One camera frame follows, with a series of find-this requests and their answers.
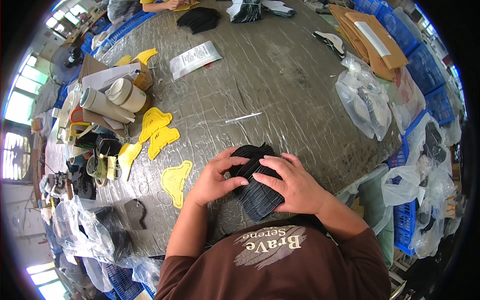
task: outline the white plastic bag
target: white plastic bag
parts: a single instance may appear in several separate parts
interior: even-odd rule
[[[222,58],[211,41],[184,52],[170,61],[173,80],[187,75],[215,60]]]
[[[381,141],[392,122],[388,96],[370,66],[347,52],[342,65],[348,68],[338,76],[335,88],[355,126],[368,138]]]
[[[110,292],[113,286],[110,283],[108,276],[102,272],[102,263],[99,263],[95,258],[83,257],[87,275],[92,281],[93,285],[102,292]]]
[[[400,183],[392,184],[392,179],[397,176],[402,178]],[[399,166],[390,169],[382,177],[382,195],[385,205],[395,206],[410,203],[415,198],[421,203],[425,195],[425,188],[419,185],[420,175],[417,166]]]
[[[425,109],[425,97],[406,67],[395,71],[397,80],[390,87],[390,107],[395,117],[400,134],[405,131],[415,118]]]

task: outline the blue plastic crate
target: blue plastic crate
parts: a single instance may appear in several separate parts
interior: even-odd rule
[[[95,22],[95,25],[92,27],[92,31],[94,34],[98,35],[104,31],[106,27],[107,22],[105,21],[105,18],[100,18]]]
[[[430,114],[437,120],[438,125],[455,120],[452,105],[443,86],[425,95],[425,104]]]
[[[445,84],[444,76],[427,46],[420,44],[407,58],[407,69],[424,95]]]
[[[142,16],[139,20],[133,22],[128,28],[125,28],[118,36],[116,41],[120,40],[122,37],[124,37],[127,33],[135,29],[138,25],[141,23],[145,22],[146,20],[150,19],[151,17],[155,16],[156,12],[149,12],[146,15]]]
[[[407,137],[412,132],[412,130],[417,127],[423,116],[428,112],[428,109],[425,109],[423,112],[421,112],[407,128],[405,134],[402,135],[402,147],[400,148],[400,150],[398,150],[398,152],[396,152],[387,159],[389,168],[404,166],[407,163],[408,155],[410,154]],[[393,178],[392,183],[399,184],[400,180],[400,177]],[[410,250],[408,248],[408,245],[412,240],[412,236],[415,230],[416,200],[417,199],[413,200],[410,203],[396,205],[393,208],[394,245],[409,256],[412,256],[414,253],[414,250]]]
[[[144,11],[139,11],[138,13],[136,13],[132,18],[130,18],[128,21],[126,21],[125,23],[123,23],[122,25],[120,25],[109,37],[108,39],[110,40],[110,42],[112,44],[114,44],[116,41],[118,41],[120,38],[120,34],[122,34],[123,32],[125,32],[126,30],[128,30],[130,28],[130,26],[132,26],[135,22],[139,21],[142,17],[144,17],[145,15],[147,15],[146,12]]]
[[[403,22],[393,14],[388,7],[380,13],[380,16],[377,17],[380,24],[385,27],[388,33],[396,41],[400,49],[402,49],[403,54],[408,56],[413,52],[418,46],[419,42],[412,34],[412,32],[403,24]]]
[[[356,11],[372,14],[375,17],[384,9],[384,5],[378,0],[354,0],[353,2],[355,2]]]
[[[156,291],[151,290],[151,289],[148,287],[148,285],[146,285],[146,284],[143,283],[143,282],[142,282],[142,286],[143,286],[144,289],[147,291],[147,294],[149,294],[150,297],[152,297],[152,299],[153,299],[153,297],[155,297],[155,295],[156,295]]]
[[[144,288],[140,282],[132,281],[132,269],[114,264],[107,264],[106,269],[113,289],[121,300],[133,300],[143,291]]]

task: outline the wall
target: wall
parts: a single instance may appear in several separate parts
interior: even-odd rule
[[[53,261],[45,236],[45,226],[38,209],[33,208],[33,186],[2,184],[1,214],[12,233],[21,268]]]

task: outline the table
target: table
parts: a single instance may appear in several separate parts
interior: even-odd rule
[[[116,180],[97,189],[97,201],[115,207],[119,213],[137,255],[165,254],[180,210],[163,205],[156,195],[162,190],[161,172],[183,160],[193,162],[183,190],[186,194],[205,164],[224,148],[266,142],[277,153],[297,155],[307,171],[336,194],[400,147],[394,121],[384,140],[378,142],[361,133],[343,108],[335,82],[345,68],[329,47],[311,35],[315,30],[336,34],[335,29],[300,1],[285,3],[297,11],[291,19],[263,12],[260,21],[232,24],[225,12],[230,2],[204,1],[202,6],[219,10],[222,19],[217,28],[194,36],[187,28],[176,27],[183,13],[160,12],[118,41],[103,57],[102,61],[111,67],[124,55],[134,57],[156,48],[159,54],[153,58],[158,59],[159,67],[152,72],[155,84],[147,93],[153,98],[153,106],[172,113],[169,127],[177,128],[181,134],[153,161],[147,156],[150,143],[144,143],[128,182]],[[208,40],[222,59],[174,82],[169,61]],[[346,50],[354,53],[348,45]],[[255,112],[265,113],[225,124],[226,120]],[[129,131],[132,143],[137,142],[140,118],[129,126]],[[139,192],[142,181],[149,184],[146,195]],[[159,192],[158,196],[168,203],[166,193]],[[147,208],[147,230],[130,230],[123,204],[134,198]],[[232,195],[209,209],[211,242],[254,224]],[[290,215],[274,213],[262,222],[287,217]]]

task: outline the person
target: person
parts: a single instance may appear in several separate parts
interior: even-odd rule
[[[223,175],[248,162],[231,157],[237,148],[208,162],[187,194],[168,242],[155,300],[390,297],[388,271],[373,231],[325,191],[292,154],[260,159],[282,180],[259,173],[252,180],[285,198],[275,211],[315,215],[338,245],[292,218],[241,230],[204,252],[207,204],[249,184],[246,178],[226,180]]]
[[[156,0],[140,0],[144,12],[174,11],[183,5],[190,5],[195,2],[195,0],[168,0],[166,2],[155,3],[155,1]]]

